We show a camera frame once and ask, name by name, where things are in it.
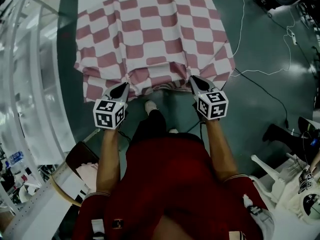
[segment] checkered cloth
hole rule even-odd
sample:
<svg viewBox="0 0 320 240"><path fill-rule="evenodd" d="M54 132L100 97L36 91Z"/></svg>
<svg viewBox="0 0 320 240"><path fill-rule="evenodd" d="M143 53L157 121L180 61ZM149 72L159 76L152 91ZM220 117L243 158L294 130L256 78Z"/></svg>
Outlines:
<svg viewBox="0 0 320 240"><path fill-rule="evenodd" d="M235 68L212 0L106 0L78 15L74 67L86 101L129 82L129 98L190 91L191 75L221 88Z"/></svg>

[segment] white sneaker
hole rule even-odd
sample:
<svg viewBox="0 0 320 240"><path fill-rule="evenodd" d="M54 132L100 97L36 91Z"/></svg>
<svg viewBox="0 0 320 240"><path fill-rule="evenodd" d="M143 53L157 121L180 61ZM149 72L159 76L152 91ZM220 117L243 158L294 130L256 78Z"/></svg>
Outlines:
<svg viewBox="0 0 320 240"><path fill-rule="evenodd" d="M170 134L178 134L179 132L178 132L177 129L171 129L171 130L169 131L169 133L170 133Z"/></svg>
<svg viewBox="0 0 320 240"><path fill-rule="evenodd" d="M149 115L152 110L158 110L156 103L154 103L152 100L148 100L144 104L145 112Z"/></svg>

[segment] person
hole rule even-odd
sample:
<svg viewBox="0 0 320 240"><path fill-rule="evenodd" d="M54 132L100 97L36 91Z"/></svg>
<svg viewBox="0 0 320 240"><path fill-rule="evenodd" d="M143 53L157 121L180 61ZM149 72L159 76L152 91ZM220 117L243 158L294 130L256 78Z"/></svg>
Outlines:
<svg viewBox="0 0 320 240"><path fill-rule="evenodd" d="M262 137L262 141L279 141L288 146L302 161L310 165L312 172L320 162L319 130L305 131L302 136L293 136L275 124L271 124Z"/></svg>
<svg viewBox="0 0 320 240"><path fill-rule="evenodd" d="M72 239L262 240L244 199L267 207L251 179L239 174L219 121L205 122L209 156L196 135L167 132L154 102L145 110L122 180L118 130L104 132L96 192L82 202Z"/></svg>

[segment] red shirt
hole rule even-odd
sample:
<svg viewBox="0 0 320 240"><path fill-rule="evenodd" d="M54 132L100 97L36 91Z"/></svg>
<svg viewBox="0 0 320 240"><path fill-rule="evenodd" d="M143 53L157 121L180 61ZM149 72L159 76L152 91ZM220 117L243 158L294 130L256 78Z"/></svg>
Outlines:
<svg viewBox="0 0 320 240"><path fill-rule="evenodd" d="M205 147L182 138L155 138L133 144L127 169L110 197L85 199L72 239L91 240L91 220L103 219L108 240L150 239L162 217L177 222L193 239L229 239L241 231L247 240L262 240L258 225L244 207L243 195L267 209L248 177L225 183L214 175ZM123 228L113 229L114 220Z"/></svg>

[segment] green floor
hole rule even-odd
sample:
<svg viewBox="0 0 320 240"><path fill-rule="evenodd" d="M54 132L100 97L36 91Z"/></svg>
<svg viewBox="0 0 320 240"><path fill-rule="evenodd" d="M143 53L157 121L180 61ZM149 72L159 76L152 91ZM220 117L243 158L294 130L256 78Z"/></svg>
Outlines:
<svg viewBox="0 0 320 240"><path fill-rule="evenodd" d="M232 50L236 49L242 17L242 0L213 0L226 30ZM94 129L93 102L83 102L83 75L73 68L76 60L76 24L78 0L61 0L60 29L57 36L59 77L63 101L76 141L83 140ZM292 29L297 42L311 62L316 44L315 34L299 20L297 10L291 11L296 19ZM288 10L279 11L273 19L283 26L291 26L293 20ZM253 2L245 0L245 16L239 51L235 55L235 64L240 71L260 70L272 73L286 69L289 62L289 51L284 43L285 30L277 26ZM298 117L312 118L313 98L316 81L308 70L309 65L298 46L287 39L291 50L290 71L267 76L261 73L248 72L246 76L263 86L272 95L280 99L287 108L289 127L298 131ZM262 170L251 161L256 154L272 167L282 163L288 151L281 143L263 143L262 136L269 124L284 127L285 111L281 104L268 96L263 90L249 82L243 76L230 77L223 90L229 99L227 117L220 121L224 134L235 156L242 173L261 176ZM153 100L163 113L168 129L177 128L187 131L198 121L190 93L157 91L149 96L135 99L128 104L128 117L122 125L122 131L132 137L140 120L146 118L145 100ZM208 147L206 128L203 127L203 138ZM199 126L191 133L200 135ZM120 136L121 174L126 168L125 152L127 141ZM87 144L98 155L102 141L102 132L93 137Z"/></svg>

